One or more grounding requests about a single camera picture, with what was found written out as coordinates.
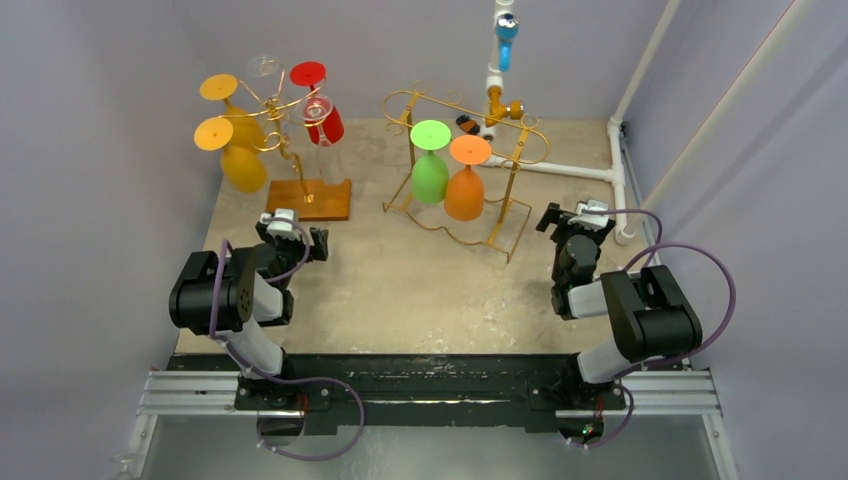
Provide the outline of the yellow goblet front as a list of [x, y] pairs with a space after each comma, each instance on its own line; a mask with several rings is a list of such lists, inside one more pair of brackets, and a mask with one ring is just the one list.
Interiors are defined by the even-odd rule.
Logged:
[[238, 132], [231, 120], [214, 117], [197, 126], [193, 139], [201, 150], [220, 152], [221, 171], [236, 190], [256, 193], [267, 180], [267, 170], [252, 145], [246, 146]]

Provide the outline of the yellow goblet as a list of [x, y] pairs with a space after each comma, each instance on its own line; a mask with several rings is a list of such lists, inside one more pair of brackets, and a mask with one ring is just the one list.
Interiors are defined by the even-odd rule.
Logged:
[[224, 114], [204, 121], [198, 126], [196, 145], [203, 150], [217, 150], [224, 146], [238, 146], [258, 152], [265, 146], [264, 134], [254, 116], [235, 106], [230, 98], [239, 87], [238, 79], [231, 74], [216, 74], [204, 80], [199, 87], [200, 96], [209, 101], [221, 101]]
[[197, 126], [193, 139], [201, 150], [220, 152], [221, 171], [236, 190], [256, 193], [267, 180], [267, 170], [252, 145], [246, 146], [238, 132], [231, 120], [214, 117]]

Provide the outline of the green plastic cup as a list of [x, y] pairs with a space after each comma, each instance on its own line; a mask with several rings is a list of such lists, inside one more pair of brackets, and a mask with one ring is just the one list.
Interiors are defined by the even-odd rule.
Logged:
[[423, 151], [411, 171], [411, 193], [424, 204], [438, 204], [445, 198], [449, 172], [437, 151], [451, 141], [451, 130], [438, 120], [423, 120], [410, 132], [412, 144]]

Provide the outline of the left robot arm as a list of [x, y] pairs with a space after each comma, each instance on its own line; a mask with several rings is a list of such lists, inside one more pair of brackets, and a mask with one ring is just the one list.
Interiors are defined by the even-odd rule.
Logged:
[[291, 322], [291, 277], [309, 262], [328, 259], [329, 231], [311, 227], [304, 238], [300, 231], [283, 232], [279, 224], [258, 222], [261, 242], [254, 246], [224, 242], [218, 253], [191, 253], [170, 293], [169, 314], [176, 327], [222, 346], [244, 378], [261, 380], [260, 397], [284, 409], [297, 399], [296, 373], [264, 329]]

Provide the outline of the orange plastic goblet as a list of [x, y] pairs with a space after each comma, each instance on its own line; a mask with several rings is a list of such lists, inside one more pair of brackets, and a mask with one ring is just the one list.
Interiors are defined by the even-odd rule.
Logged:
[[454, 220], [468, 222], [478, 218], [484, 206], [484, 184], [474, 170], [491, 156], [491, 146], [483, 138], [462, 135], [450, 144], [450, 154], [462, 165], [450, 179], [444, 210]]

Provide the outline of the clear wine glass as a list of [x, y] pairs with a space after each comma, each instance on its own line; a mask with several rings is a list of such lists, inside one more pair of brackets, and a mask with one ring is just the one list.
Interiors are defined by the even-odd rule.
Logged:
[[272, 54], [261, 53], [251, 56], [245, 66], [249, 76], [254, 78], [279, 77], [284, 71], [281, 60]]

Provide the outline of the clear stemmed glass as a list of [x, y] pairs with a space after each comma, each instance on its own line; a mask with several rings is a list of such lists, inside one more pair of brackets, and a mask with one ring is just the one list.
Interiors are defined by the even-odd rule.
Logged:
[[313, 93], [301, 102], [298, 113], [314, 145], [312, 157], [321, 180], [329, 186], [340, 185], [345, 175], [337, 144], [345, 130], [338, 108], [329, 97]]

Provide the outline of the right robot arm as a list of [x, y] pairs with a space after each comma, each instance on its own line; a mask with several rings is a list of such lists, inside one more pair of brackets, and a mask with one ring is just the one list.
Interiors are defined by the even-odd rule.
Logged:
[[688, 354], [702, 345], [700, 320], [670, 269], [647, 266], [635, 273], [617, 270], [596, 276], [602, 244], [615, 227], [606, 204], [590, 200], [577, 212], [550, 203], [536, 230], [554, 228], [551, 304], [565, 321], [606, 316], [611, 336], [579, 352], [561, 392], [576, 407], [596, 399], [601, 384], [655, 357]]

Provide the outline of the red plastic goblet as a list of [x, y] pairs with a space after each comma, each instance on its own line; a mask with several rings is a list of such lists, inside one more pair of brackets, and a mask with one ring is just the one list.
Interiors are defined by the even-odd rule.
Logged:
[[289, 75], [293, 85], [308, 87], [310, 90], [298, 102], [297, 113], [312, 143], [322, 147], [334, 146], [345, 133], [338, 108], [321, 89], [326, 76], [326, 67], [317, 61], [299, 63], [292, 68]]

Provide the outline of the small clear tumbler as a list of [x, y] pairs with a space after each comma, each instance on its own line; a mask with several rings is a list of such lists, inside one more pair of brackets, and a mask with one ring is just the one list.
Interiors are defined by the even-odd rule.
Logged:
[[137, 454], [133, 452], [118, 452], [110, 457], [112, 463], [119, 465], [122, 469], [131, 469], [137, 462]]

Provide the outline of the gold tall wire rack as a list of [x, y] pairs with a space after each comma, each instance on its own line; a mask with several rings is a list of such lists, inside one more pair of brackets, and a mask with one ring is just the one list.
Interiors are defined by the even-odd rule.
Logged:
[[[548, 155], [550, 153], [550, 143], [547, 138], [539, 133], [536, 130], [538, 126], [537, 123], [528, 124], [525, 120], [525, 114], [520, 120], [510, 120], [507, 119], [503, 124], [509, 128], [513, 128], [519, 131], [518, 139], [515, 142], [513, 152], [509, 155], [494, 151], [491, 148], [491, 156], [490, 158], [482, 163], [483, 166], [490, 166], [492, 168], [498, 167], [502, 170], [505, 170], [509, 173], [509, 177], [505, 186], [504, 194], [499, 199], [488, 199], [485, 197], [485, 186], [484, 186], [484, 206], [483, 211], [488, 205], [498, 205], [500, 207], [497, 220], [494, 223], [489, 236], [485, 240], [479, 241], [469, 241], [464, 240], [457, 235], [455, 235], [447, 226], [445, 225], [435, 225], [430, 226], [423, 222], [421, 222], [416, 216], [413, 210], [410, 209], [410, 205], [414, 202], [420, 205], [440, 205], [444, 209], [444, 200], [438, 204], [424, 204], [417, 201], [412, 193], [411, 193], [411, 171], [414, 167], [415, 161], [423, 154], [423, 151], [415, 147], [410, 140], [410, 132], [413, 126], [417, 123], [413, 121], [412, 114], [415, 106], [421, 102], [429, 102], [442, 107], [449, 108], [461, 114], [467, 114], [471, 116], [473, 119], [480, 119], [483, 122], [482, 116], [485, 114], [485, 111], [477, 112], [474, 110], [470, 110], [463, 106], [464, 96], [461, 92], [455, 92], [453, 90], [449, 91], [445, 100], [440, 100], [437, 98], [433, 98], [429, 95], [429, 85], [425, 85], [420, 88], [417, 84], [414, 84], [412, 88], [407, 90], [398, 90], [389, 95], [387, 95], [381, 105], [381, 110], [384, 117], [387, 119], [387, 129], [389, 131], [394, 132], [396, 135], [405, 134], [408, 140], [409, 147], [409, 156], [410, 156], [410, 169], [409, 173], [406, 175], [403, 182], [398, 187], [397, 191], [392, 196], [391, 200], [382, 204], [382, 209], [384, 212], [388, 212], [390, 210], [395, 210], [403, 213], [407, 218], [409, 218], [415, 225], [419, 228], [426, 231], [444, 232], [452, 241], [457, 244], [468, 246], [468, 247], [476, 247], [476, 246], [484, 246], [486, 248], [492, 249], [499, 253], [502, 253], [506, 256], [507, 261], [511, 261], [512, 257], [515, 253], [515, 250], [518, 246], [518, 243], [525, 232], [527, 227], [527, 223], [532, 213], [532, 206], [519, 201], [511, 196], [513, 185], [517, 174], [522, 170], [527, 170], [527, 167], [531, 164], [535, 164], [541, 159], [537, 159], [534, 161], [524, 160], [522, 158], [522, 152], [524, 147], [527, 144], [528, 137], [531, 135], [535, 135], [539, 137], [544, 143], [545, 151], [544, 154]], [[462, 169], [462, 165], [455, 161], [450, 154], [450, 144], [456, 138], [468, 134], [461, 134], [459, 136], [455, 136], [452, 134], [451, 130], [451, 141], [448, 145], [443, 147], [442, 149], [437, 151], [437, 154], [445, 161], [448, 172], [449, 172], [449, 181], [451, 177], [459, 170]], [[503, 225], [505, 223], [506, 217], [510, 212], [510, 209], [514, 206], [520, 206], [526, 209], [526, 214], [524, 215], [522, 224], [518, 230], [517, 236], [512, 243], [512, 246], [504, 249], [497, 245], [497, 239]]]

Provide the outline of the gold swirl wine glass rack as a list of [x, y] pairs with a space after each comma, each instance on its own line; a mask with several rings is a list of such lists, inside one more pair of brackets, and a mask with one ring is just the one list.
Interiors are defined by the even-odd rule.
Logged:
[[291, 70], [284, 67], [279, 77], [265, 78], [274, 85], [266, 97], [235, 76], [239, 87], [230, 98], [256, 118], [264, 134], [265, 146], [257, 153], [267, 170], [267, 180], [260, 189], [268, 193], [266, 208], [271, 212], [278, 208], [295, 210], [306, 221], [346, 221], [351, 211], [352, 181], [344, 173], [340, 185], [329, 186], [317, 173], [314, 145], [297, 113], [298, 102], [310, 90], [291, 83]]

